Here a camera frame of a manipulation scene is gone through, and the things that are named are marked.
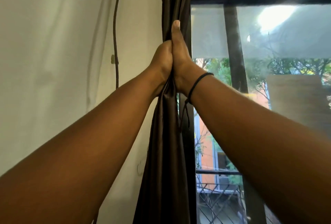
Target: brown curtain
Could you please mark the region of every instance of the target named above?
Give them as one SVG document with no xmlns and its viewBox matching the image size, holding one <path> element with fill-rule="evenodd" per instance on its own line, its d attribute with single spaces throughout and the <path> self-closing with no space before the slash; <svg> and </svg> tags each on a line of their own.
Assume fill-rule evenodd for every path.
<svg viewBox="0 0 331 224">
<path fill-rule="evenodd" d="M 190 2 L 191 0 L 162 0 L 163 41 L 171 39 L 172 22 L 177 19 L 181 22 L 185 38 L 190 19 Z M 190 207 L 194 208 L 191 212 L 196 213 L 195 192 L 189 197 L 176 95 L 171 74 L 154 111 L 134 224 L 193 224 L 197 221 L 196 214 L 190 217 Z"/>
</svg>

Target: black cable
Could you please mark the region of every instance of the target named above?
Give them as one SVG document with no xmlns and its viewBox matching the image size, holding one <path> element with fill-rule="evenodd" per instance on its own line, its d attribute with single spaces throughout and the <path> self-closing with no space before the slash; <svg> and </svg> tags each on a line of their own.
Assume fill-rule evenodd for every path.
<svg viewBox="0 0 331 224">
<path fill-rule="evenodd" d="M 115 55 L 115 70 L 116 70 L 116 89 L 118 88 L 118 56 L 117 56 L 117 43 L 116 43 L 116 17 L 117 17 L 117 8 L 119 0 L 116 0 L 115 11 L 114 11 L 114 20 L 113 20 L 113 38 L 114 38 L 114 55 Z"/>
</svg>

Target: black bracelet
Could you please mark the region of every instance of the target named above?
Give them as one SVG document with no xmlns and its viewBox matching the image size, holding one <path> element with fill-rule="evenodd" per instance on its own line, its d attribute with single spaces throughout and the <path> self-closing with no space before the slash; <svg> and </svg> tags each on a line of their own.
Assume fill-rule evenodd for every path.
<svg viewBox="0 0 331 224">
<path fill-rule="evenodd" d="M 190 119 L 189 119 L 189 117 L 188 117 L 187 103 L 192 104 L 192 103 L 191 103 L 191 96 L 192 96 L 192 93 L 193 93 L 194 88 L 197 86 L 197 84 L 199 83 L 199 81 L 202 80 L 202 78 L 203 78 L 203 77 L 206 77 L 207 75 L 214 75 L 214 74 L 212 74 L 211 72 L 206 72 L 206 73 L 202 74 L 202 75 L 201 75 L 201 76 L 200 76 L 200 77 L 194 82 L 194 84 L 193 84 L 193 86 L 192 86 L 190 92 L 188 93 L 188 97 L 187 97 L 187 99 L 185 100 L 185 104 L 184 104 L 184 108 L 183 108 L 182 117 L 181 117 L 181 119 L 180 119 L 180 126 L 179 126 L 180 131 L 182 130 L 183 117 L 184 117 L 184 111 L 185 111 L 185 110 L 186 110 L 186 115 L 187 115 L 187 120 L 188 120 L 188 127 L 190 127 Z"/>
</svg>

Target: window frame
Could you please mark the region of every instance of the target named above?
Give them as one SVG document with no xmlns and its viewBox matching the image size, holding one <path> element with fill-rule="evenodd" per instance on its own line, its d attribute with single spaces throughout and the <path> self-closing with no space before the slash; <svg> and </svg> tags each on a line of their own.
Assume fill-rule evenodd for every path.
<svg viewBox="0 0 331 224">
<path fill-rule="evenodd" d="M 232 86 L 242 92 L 248 93 L 247 79 L 246 79 L 246 70 L 243 59 L 243 51 L 241 48 L 241 39 L 239 35 L 239 23 L 237 17 L 237 6 L 243 5 L 275 5 L 275 4 L 330 4 L 331 0 L 191 0 L 191 5 L 195 4 L 222 4 L 224 8 L 225 16 L 225 28 L 226 28 L 226 37 L 228 42 L 228 51 L 229 51 L 229 61 L 230 61 L 230 72 L 232 79 Z M 187 33 L 185 37 L 185 42 L 188 46 L 190 56 L 192 56 L 192 44 L 191 44 L 191 20 L 189 20 Z M 189 127 L 189 122 L 192 122 L 194 125 L 194 109 L 193 106 L 188 104 L 188 118 L 185 114 L 182 114 L 184 110 L 184 101 L 186 97 L 183 94 L 179 96 L 179 112 L 180 116 L 184 115 L 183 126 L 182 126 L 182 138 L 184 144 L 184 153 L 185 153 L 185 162 L 186 168 L 188 169 L 187 181 L 188 181 L 188 191 L 189 191 L 189 202 L 190 206 L 195 205 L 195 209 L 191 209 L 191 217 L 196 216 L 197 221 L 199 219 L 199 211 L 197 210 L 196 201 L 197 187 L 196 179 L 192 177 L 192 167 L 194 164 L 195 172 L 195 139 L 194 139 L 194 126 Z M 246 203 L 246 214 L 248 222 L 250 224 L 257 223 L 267 223 L 264 202 L 259 197 L 255 189 L 248 183 L 248 181 L 243 177 L 244 191 L 245 191 L 245 203 Z"/>
</svg>

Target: forearm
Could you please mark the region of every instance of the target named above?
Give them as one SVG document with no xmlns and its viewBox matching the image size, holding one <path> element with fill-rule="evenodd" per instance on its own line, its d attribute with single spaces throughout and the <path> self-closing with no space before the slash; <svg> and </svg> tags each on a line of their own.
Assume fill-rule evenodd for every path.
<svg viewBox="0 0 331 224">
<path fill-rule="evenodd" d="M 145 70 L 0 178 L 2 223 L 91 223 L 124 163 L 158 80 Z"/>
<path fill-rule="evenodd" d="M 204 72 L 197 66 L 185 72 L 186 96 Z M 327 217 L 331 145 L 323 135 L 265 109 L 212 76 L 197 84 L 191 101 L 227 156 L 276 214 L 302 223 Z"/>
</svg>

